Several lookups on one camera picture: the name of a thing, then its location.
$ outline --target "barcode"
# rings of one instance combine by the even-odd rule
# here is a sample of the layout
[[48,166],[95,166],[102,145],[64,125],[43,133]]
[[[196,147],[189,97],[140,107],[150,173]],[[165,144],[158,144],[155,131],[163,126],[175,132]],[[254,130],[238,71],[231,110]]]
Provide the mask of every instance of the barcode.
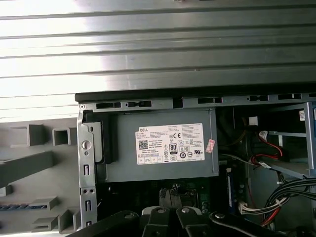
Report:
[[148,140],[146,140],[146,141],[139,141],[138,145],[139,145],[139,149],[140,150],[148,149]]

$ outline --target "white label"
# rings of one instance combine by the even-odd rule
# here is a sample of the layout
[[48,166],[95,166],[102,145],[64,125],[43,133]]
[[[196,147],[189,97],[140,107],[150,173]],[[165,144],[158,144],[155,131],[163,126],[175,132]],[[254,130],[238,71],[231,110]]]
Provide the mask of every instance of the white label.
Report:
[[137,164],[205,160],[202,123],[140,127]]
[[262,167],[264,167],[264,168],[266,168],[266,169],[271,169],[271,167],[270,166],[268,166],[266,163],[264,163],[264,162],[259,162],[259,164],[261,164],[261,166]]
[[268,131],[261,131],[261,132],[259,132],[259,137],[261,137],[266,142],[267,142],[267,135],[268,135]]
[[304,110],[300,111],[300,121],[305,121],[305,112],[304,112]]
[[249,126],[258,126],[258,116],[249,117]]

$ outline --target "white connector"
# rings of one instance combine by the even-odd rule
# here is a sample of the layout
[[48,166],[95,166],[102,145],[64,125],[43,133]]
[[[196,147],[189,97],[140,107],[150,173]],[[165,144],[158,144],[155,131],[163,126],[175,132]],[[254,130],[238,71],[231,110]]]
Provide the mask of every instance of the white connector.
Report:
[[238,210],[241,215],[246,215],[247,213],[243,210],[244,207],[248,207],[248,204],[244,201],[238,201]]

